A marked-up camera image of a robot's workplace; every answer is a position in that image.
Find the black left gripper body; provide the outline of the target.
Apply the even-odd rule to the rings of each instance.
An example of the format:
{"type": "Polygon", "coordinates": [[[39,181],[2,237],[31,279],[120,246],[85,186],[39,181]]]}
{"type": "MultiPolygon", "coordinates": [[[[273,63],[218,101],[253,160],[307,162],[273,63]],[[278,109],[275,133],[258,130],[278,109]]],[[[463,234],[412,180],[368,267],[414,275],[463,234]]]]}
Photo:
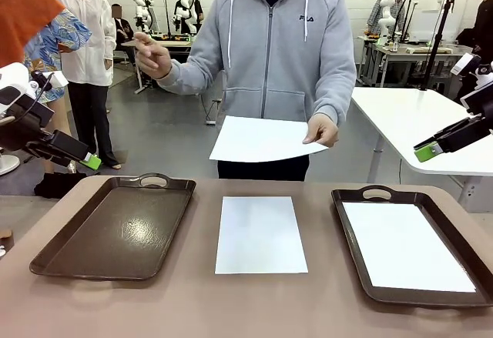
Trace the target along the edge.
{"type": "Polygon", "coordinates": [[[42,103],[23,95],[6,112],[1,123],[1,147],[7,150],[21,150],[34,144],[48,144],[53,134],[44,128],[49,124],[54,112],[42,103]]]}

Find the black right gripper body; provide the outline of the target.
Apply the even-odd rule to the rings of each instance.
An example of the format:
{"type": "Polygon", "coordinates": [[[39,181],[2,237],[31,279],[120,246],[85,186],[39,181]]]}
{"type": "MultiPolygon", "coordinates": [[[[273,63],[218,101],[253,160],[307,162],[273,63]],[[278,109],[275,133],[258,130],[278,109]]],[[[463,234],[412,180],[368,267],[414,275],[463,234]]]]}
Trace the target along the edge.
{"type": "Polygon", "coordinates": [[[486,119],[492,118],[492,87],[473,92],[461,98],[461,104],[470,115],[480,115],[486,119]]]}

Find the person's right hand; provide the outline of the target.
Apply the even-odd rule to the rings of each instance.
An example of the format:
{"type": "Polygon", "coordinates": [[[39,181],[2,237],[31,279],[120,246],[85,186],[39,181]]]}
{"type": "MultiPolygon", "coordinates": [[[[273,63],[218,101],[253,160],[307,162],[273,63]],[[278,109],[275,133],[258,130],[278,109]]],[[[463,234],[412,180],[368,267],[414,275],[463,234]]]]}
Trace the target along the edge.
{"type": "Polygon", "coordinates": [[[139,68],[155,80],[168,76],[172,68],[168,49],[142,32],[136,32],[134,40],[136,42],[136,64],[139,68]]]}

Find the person's left hand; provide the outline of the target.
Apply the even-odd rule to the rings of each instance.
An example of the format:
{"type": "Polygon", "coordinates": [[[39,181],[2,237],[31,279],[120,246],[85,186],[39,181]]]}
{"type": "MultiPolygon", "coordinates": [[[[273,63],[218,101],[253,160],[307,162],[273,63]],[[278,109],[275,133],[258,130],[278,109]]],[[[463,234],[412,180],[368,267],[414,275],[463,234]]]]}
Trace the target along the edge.
{"type": "Polygon", "coordinates": [[[304,144],[315,142],[331,148],[337,141],[338,127],[333,121],[324,114],[314,114],[307,123],[307,135],[304,144]]]}

